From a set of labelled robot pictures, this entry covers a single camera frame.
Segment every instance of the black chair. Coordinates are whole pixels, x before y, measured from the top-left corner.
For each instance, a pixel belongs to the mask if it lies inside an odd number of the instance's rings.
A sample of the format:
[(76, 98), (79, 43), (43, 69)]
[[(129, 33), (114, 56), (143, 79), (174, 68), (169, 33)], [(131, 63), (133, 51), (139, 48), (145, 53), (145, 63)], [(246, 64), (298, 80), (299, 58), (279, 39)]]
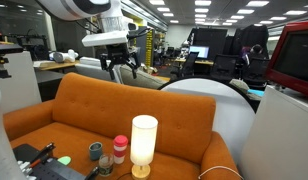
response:
[(191, 52), (187, 58), (186, 61), (183, 63), (182, 67), (181, 66), (173, 66), (176, 68), (176, 70), (172, 70), (171, 74), (175, 74), (176, 77), (184, 77), (187, 75), (194, 75), (194, 64), (195, 60), (198, 56), (199, 52)]
[(177, 58), (178, 56), (180, 56), (181, 52), (181, 49), (175, 49), (173, 53), (173, 58)]
[(153, 67), (155, 66), (160, 66), (161, 61), (160, 61), (160, 54), (157, 51), (154, 51), (153, 55)]
[(166, 60), (172, 58), (174, 55), (174, 47), (168, 47), (165, 54), (163, 55), (163, 63), (162, 65), (164, 66), (166, 64)]
[(174, 47), (168, 47), (165, 53), (166, 57), (172, 57), (174, 53)]
[(238, 56), (216, 55), (210, 76), (219, 81), (231, 81), (235, 78), (235, 68), (238, 59)]
[(269, 62), (269, 59), (252, 58), (250, 60), (250, 65), (243, 71), (243, 81), (251, 89), (265, 90), (267, 85), (265, 72)]

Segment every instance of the lamp base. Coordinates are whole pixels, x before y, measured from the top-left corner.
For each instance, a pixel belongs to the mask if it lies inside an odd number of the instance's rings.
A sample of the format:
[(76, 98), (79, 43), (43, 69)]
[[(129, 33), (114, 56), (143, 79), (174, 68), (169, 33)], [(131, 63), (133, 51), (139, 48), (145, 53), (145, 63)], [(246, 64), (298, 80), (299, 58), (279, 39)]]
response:
[(134, 180), (146, 180), (150, 176), (151, 168), (149, 165), (132, 167), (132, 176)]

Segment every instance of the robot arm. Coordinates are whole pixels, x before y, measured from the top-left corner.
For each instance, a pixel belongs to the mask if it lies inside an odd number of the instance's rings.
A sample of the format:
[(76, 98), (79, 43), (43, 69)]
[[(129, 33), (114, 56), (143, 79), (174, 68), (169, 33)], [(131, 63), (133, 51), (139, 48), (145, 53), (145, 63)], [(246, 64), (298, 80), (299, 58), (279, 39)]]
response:
[(103, 33), (86, 35), (82, 43), (86, 47), (106, 46), (108, 54), (106, 59), (111, 60), (108, 67), (102, 67), (113, 76), (113, 67), (118, 64), (128, 65), (136, 78), (137, 68), (140, 66), (135, 54), (129, 52), (128, 40), (130, 27), (123, 22), (120, 0), (36, 0), (51, 16), (61, 20), (73, 21), (100, 15)]

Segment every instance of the table lamp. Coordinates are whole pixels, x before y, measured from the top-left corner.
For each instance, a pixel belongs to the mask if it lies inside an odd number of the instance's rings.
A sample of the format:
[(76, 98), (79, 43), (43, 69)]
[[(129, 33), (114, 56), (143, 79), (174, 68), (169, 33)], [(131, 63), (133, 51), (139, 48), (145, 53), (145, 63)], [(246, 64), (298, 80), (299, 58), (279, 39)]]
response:
[(157, 120), (148, 115), (136, 116), (133, 119), (131, 139), (132, 176), (135, 180), (145, 180), (149, 177), (153, 160)]

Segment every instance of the red monitor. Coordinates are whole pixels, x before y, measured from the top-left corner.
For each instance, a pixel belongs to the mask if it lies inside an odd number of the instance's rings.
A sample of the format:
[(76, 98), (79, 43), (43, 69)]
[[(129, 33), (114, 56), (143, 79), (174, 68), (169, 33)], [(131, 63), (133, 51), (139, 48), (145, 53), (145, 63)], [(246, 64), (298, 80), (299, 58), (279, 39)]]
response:
[(308, 21), (284, 27), (266, 77), (308, 96)]

